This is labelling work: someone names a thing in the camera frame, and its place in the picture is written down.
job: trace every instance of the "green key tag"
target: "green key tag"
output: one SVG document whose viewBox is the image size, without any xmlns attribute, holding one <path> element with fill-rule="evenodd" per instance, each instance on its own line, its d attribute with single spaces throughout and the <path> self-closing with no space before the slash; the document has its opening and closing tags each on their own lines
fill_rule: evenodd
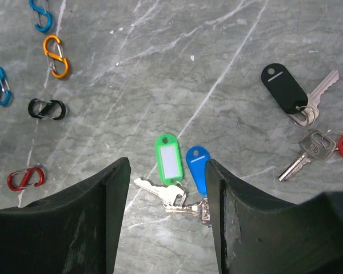
<svg viewBox="0 0 343 274">
<path fill-rule="evenodd" d="M 167 186 L 180 182 L 183 169 L 177 138 L 170 134 L 159 136 L 155 141 L 155 152 L 161 181 Z"/>
</svg>

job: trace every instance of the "carabiner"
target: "carabiner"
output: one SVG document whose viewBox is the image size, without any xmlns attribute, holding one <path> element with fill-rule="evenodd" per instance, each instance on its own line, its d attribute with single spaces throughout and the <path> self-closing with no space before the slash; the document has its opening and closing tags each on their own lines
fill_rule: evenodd
<svg viewBox="0 0 343 274">
<path fill-rule="evenodd" d="M 0 100 L 0 106 L 6 106 L 10 102 L 11 92 L 9 83 L 6 80 L 5 70 L 0 66 L 0 94 L 2 93 L 5 95 L 5 98 L 4 100 Z"/>
<path fill-rule="evenodd" d="M 50 42 L 50 40 L 54 39 L 56 44 L 57 44 L 57 48 L 59 51 L 59 55 L 52 53 L 51 51 L 49 51 L 47 49 L 48 47 L 48 43 Z M 52 58 L 54 60 L 60 61 L 65 65 L 65 69 L 63 71 L 63 73 L 59 74 L 56 70 L 55 64 L 53 61 L 49 60 L 49 67 L 52 71 L 52 75 L 56 78 L 64 78 L 67 73 L 69 72 L 69 64 L 67 62 L 67 59 L 65 57 L 63 57 L 63 53 L 62 53 L 62 46 L 61 46 L 61 40 L 55 36 L 55 35 L 49 35 L 45 38 L 44 42 L 43 42 L 43 51 L 45 52 L 45 54 L 47 55 L 48 59 Z"/>
<path fill-rule="evenodd" d="M 34 183 L 34 184 L 29 184 L 28 182 L 29 182 L 29 180 L 30 180 L 30 178 L 34 172 L 38 173 L 39 182 Z M 18 174 L 24 174 L 24 177 L 23 177 L 21 183 L 18 186 L 16 186 L 13 182 L 13 178 L 15 175 L 18 175 Z M 26 170 L 15 171 L 15 172 L 12 172 L 11 174 L 9 174 L 9 176 L 7 177 L 7 186 L 9 187 L 9 189 L 11 191 L 21 191 L 28 186 L 39 187 L 44 182 L 45 182 L 45 173 L 39 167 L 31 167 L 31 168 L 27 168 Z"/>
<path fill-rule="evenodd" d="M 34 113 L 34 106 L 37 104 L 46 104 L 46 106 L 38 113 Z M 57 121 L 57 120 L 62 120 L 63 117 L 65 117 L 66 115 L 66 107 L 65 104 L 62 103 L 61 101 L 58 100 L 50 100 L 48 101 L 43 101 L 40 100 L 38 98 L 34 98 L 32 99 L 29 104 L 28 104 L 28 113 L 30 116 L 32 116 L 33 118 L 38 118 L 38 119 L 42 119 L 44 116 L 47 116 L 47 113 L 56 105 L 58 104 L 61 108 L 61 114 L 58 117 L 51 117 L 53 120 Z"/>
<path fill-rule="evenodd" d="M 38 14 L 39 22 L 37 22 L 35 20 L 35 17 L 33 17 L 34 23 L 35 23 L 35 28 L 42 33 L 46 33 L 47 31 L 49 31 L 50 28 L 52 27 L 53 20 L 52 20 L 52 14 L 49 12 L 47 0 L 43 0 L 43 8 L 36 6 L 34 4 L 34 0 L 29 0 L 29 6 L 32 8 L 32 10 L 34 12 L 36 12 Z M 41 15 L 44 15 L 45 17 L 47 17 L 47 25 L 46 26 L 42 26 L 42 24 L 41 24 Z"/>
</svg>

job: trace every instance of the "red carabiner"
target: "red carabiner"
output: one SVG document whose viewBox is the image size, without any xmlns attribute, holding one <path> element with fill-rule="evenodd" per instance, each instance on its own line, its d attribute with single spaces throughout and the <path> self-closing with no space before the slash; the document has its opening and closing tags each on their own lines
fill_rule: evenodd
<svg viewBox="0 0 343 274">
<path fill-rule="evenodd" d="M 29 184 L 28 182 L 29 182 L 32 174 L 36 171 L 38 172 L 38 175 L 39 175 L 39 182 L 34 183 L 34 184 Z M 16 186 L 13 183 L 13 177 L 15 175 L 18 175 L 21 173 L 24 173 L 23 179 L 22 179 L 20 185 Z M 24 188 L 26 188 L 27 186 L 39 187 L 44 182 L 45 182 L 45 173 L 39 167 L 31 167 L 31 168 L 27 168 L 26 170 L 23 170 L 23 171 L 15 171 L 15 172 L 9 174 L 9 176 L 7 177 L 7 186 L 9 187 L 9 189 L 11 191 L 21 191 Z"/>
</svg>

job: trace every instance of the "gray marble countertop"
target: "gray marble countertop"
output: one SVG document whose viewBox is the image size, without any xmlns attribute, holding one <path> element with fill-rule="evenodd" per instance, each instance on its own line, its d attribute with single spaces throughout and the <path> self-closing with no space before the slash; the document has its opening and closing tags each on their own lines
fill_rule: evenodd
<svg viewBox="0 0 343 274">
<path fill-rule="evenodd" d="M 72 67 L 58 80 L 29 5 L 0 1 L 0 66 L 14 94 L 10 107 L 0 106 L 0 208 L 23 207 L 125 156 L 132 174 L 115 273 L 217 273 L 211 229 L 166 213 L 133 179 L 161 184 L 154 141 L 168 132 L 183 158 L 204 146 L 235 175 L 290 202 L 343 190 L 337 152 L 278 181 L 309 129 L 295 126 L 260 80 L 266 65 L 282 63 L 309 93 L 338 69 L 310 128 L 343 131 L 343 0 L 334 2 L 49 0 L 49 34 L 62 39 Z M 69 113 L 59 122 L 33 119 L 33 98 L 61 100 Z M 9 173 L 37 164 L 46 168 L 44 185 L 8 189 Z M 185 161 L 184 169 L 186 202 L 197 202 Z"/>
</svg>

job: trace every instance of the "black key tag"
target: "black key tag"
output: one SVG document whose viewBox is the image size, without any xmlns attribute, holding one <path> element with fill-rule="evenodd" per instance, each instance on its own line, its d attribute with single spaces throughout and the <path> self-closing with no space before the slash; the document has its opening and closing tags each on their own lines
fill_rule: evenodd
<svg viewBox="0 0 343 274">
<path fill-rule="evenodd" d="M 275 63 L 266 66 L 261 79 L 287 114 L 299 113 L 308 105 L 308 96 L 284 65 Z"/>
<path fill-rule="evenodd" d="M 45 107 L 38 113 L 36 114 L 34 112 L 34 106 L 36 104 L 45 104 Z M 51 109 L 55 106 L 55 105 L 59 105 L 61 108 L 61 114 L 58 117 L 51 117 L 53 120 L 57 121 L 57 120 L 62 120 L 63 117 L 65 117 L 66 115 L 66 107 L 65 104 L 62 103 L 61 101 L 58 100 L 50 100 L 48 101 L 43 101 L 40 100 L 38 98 L 34 98 L 32 99 L 29 104 L 28 104 L 28 113 L 30 116 L 32 116 L 33 118 L 38 118 L 38 119 L 42 119 L 44 116 L 48 116 L 49 111 L 51 111 Z"/>
</svg>

